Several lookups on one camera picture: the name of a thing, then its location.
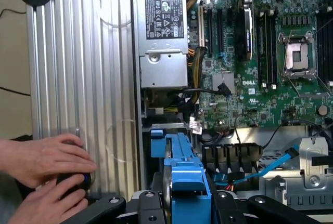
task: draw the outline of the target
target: hand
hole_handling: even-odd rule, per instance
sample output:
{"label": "hand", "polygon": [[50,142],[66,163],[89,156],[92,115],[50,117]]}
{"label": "hand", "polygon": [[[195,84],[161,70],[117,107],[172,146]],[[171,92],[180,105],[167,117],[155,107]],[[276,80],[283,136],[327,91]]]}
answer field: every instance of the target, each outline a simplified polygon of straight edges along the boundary
{"label": "hand", "polygon": [[83,175],[74,175],[58,185],[50,181],[28,195],[8,224],[59,224],[88,206],[85,191],[79,189],[59,201],[69,189],[79,185]]}
{"label": "hand", "polygon": [[36,188],[57,174],[91,173],[96,164],[82,148],[65,144],[72,141],[82,146],[79,137],[64,134],[26,142],[9,141],[9,161],[5,171],[22,184]]}

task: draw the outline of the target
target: motherboard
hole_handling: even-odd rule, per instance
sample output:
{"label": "motherboard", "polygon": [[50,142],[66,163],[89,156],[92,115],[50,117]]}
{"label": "motherboard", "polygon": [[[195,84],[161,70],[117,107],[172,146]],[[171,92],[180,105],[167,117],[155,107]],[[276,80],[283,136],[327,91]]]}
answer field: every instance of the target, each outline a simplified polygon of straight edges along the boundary
{"label": "motherboard", "polygon": [[[188,12],[189,46],[205,44],[198,119],[233,127],[240,114],[259,127],[285,119],[333,118],[333,0],[200,0]],[[240,117],[237,127],[252,126]]]}

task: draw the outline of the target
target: power supply label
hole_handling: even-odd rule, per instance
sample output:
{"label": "power supply label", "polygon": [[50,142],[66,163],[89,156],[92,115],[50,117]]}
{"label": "power supply label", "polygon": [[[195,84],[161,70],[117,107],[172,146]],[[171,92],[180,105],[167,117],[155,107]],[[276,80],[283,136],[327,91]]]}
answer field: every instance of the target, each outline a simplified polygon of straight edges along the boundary
{"label": "power supply label", "polygon": [[183,0],[146,0],[147,39],[184,38]]}

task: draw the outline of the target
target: ribbed metal panel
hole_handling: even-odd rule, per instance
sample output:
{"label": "ribbed metal panel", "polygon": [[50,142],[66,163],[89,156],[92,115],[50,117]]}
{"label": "ribbed metal panel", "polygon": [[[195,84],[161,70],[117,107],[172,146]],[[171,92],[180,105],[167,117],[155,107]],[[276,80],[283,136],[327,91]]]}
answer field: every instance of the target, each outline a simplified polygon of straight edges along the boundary
{"label": "ribbed metal panel", "polygon": [[130,1],[28,7],[34,138],[79,135],[98,164],[93,196],[138,190]]}

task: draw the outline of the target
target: cpu socket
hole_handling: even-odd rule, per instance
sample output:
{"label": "cpu socket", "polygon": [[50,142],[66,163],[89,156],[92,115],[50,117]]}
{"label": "cpu socket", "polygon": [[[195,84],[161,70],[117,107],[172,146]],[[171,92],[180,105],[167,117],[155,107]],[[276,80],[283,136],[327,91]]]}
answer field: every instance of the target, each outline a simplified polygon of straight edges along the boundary
{"label": "cpu socket", "polygon": [[311,32],[304,36],[280,33],[279,42],[284,45],[284,75],[291,80],[312,80],[316,75],[314,38]]}

